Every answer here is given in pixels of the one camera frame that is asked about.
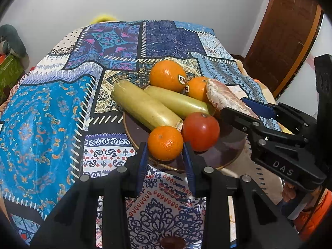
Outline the person's right hand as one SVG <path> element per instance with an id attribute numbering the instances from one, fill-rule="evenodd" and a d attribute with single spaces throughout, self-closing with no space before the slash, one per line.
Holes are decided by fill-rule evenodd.
<path id="1" fill-rule="evenodd" d="M 310 202 L 307 203 L 304 210 L 309 210 L 314 207 L 319 195 L 322 191 L 322 186 L 318 187 L 315 191 L 311 192 Z M 289 202 L 296 197 L 296 186 L 289 182 L 284 183 L 284 188 L 282 191 L 282 198 L 284 201 Z"/>

